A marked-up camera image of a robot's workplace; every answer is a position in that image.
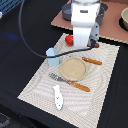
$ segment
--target plate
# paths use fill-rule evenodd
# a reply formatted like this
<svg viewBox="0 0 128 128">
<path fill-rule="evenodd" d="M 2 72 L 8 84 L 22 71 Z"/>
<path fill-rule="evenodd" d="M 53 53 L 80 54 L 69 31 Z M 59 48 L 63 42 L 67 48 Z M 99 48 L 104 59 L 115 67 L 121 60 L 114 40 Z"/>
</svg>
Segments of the plate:
<svg viewBox="0 0 128 128">
<path fill-rule="evenodd" d="M 68 58 L 60 64 L 60 73 L 66 80 L 82 80 L 87 74 L 86 62 L 79 58 Z"/>
</svg>

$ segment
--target fork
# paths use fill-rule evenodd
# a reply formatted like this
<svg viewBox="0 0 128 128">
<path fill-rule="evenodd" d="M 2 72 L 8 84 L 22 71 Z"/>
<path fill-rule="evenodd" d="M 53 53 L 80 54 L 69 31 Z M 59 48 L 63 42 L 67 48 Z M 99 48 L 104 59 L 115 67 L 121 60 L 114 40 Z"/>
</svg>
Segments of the fork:
<svg viewBox="0 0 128 128">
<path fill-rule="evenodd" d="M 72 85 L 72 86 L 74 86 L 74 87 L 76 87 L 76 88 L 79 88 L 79 89 L 81 89 L 81 90 L 84 90 L 84 91 L 86 91 L 86 92 L 89 92 L 89 91 L 90 91 L 90 89 L 89 89 L 88 87 L 83 86 L 83 85 L 80 85 L 80 84 L 75 83 L 75 82 L 73 82 L 73 81 L 65 80 L 65 79 L 63 79 L 63 78 L 57 76 L 57 75 L 54 74 L 54 73 L 50 73 L 48 76 L 50 76 L 52 79 L 54 79 L 54 80 L 56 80 L 56 81 L 66 82 L 66 83 L 68 83 L 69 85 Z"/>
</svg>

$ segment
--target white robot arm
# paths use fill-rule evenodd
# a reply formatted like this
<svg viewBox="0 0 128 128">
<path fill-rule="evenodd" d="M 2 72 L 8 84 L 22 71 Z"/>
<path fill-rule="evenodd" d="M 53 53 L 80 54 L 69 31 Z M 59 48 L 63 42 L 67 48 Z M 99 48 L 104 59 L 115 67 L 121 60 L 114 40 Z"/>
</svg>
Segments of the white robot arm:
<svg viewBox="0 0 128 128">
<path fill-rule="evenodd" d="M 74 0 L 71 5 L 74 47 L 83 49 L 89 43 L 89 37 L 99 13 L 99 0 Z"/>
</svg>

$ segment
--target black tabletop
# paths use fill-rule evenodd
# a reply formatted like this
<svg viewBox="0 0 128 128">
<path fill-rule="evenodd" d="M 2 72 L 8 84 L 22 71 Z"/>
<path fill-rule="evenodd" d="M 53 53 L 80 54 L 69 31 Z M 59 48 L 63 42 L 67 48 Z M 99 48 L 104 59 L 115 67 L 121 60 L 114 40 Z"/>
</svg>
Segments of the black tabletop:
<svg viewBox="0 0 128 128">
<path fill-rule="evenodd" d="M 51 21 L 67 0 L 27 0 L 22 27 L 29 46 L 45 55 L 63 33 L 72 31 L 51 26 Z M 44 59 L 31 53 L 21 40 L 18 28 L 19 7 L 0 20 L 0 104 L 51 128 L 75 128 L 17 97 L 31 80 Z M 120 46 L 98 128 L 128 128 L 128 45 L 100 38 Z"/>
</svg>

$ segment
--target beige placemat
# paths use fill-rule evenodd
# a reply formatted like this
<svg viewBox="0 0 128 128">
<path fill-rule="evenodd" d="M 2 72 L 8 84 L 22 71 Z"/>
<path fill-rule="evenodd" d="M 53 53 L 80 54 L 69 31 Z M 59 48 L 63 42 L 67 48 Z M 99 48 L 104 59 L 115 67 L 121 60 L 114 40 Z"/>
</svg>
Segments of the beige placemat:
<svg viewBox="0 0 128 128">
<path fill-rule="evenodd" d="M 55 45 L 58 53 L 74 50 L 74 47 L 66 45 L 64 41 L 66 35 L 63 34 Z M 79 58 L 84 56 L 102 61 L 102 65 L 86 62 L 88 74 L 78 82 L 88 86 L 90 92 L 84 92 L 66 83 L 49 78 L 50 72 L 60 75 L 59 65 L 49 67 L 47 59 L 45 59 L 18 98 L 79 128 L 96 128 L 119 50 L 118 46 L 98 43 L 100 44 L 99 48 L 60 57 L 60 63 L 66 58 L 74 56 Z M 64 98 L 64 106 L 61 111 L 57 110 L 54 103 L 53 86 L 56 84 L 60 85 Z"/>
</svg>

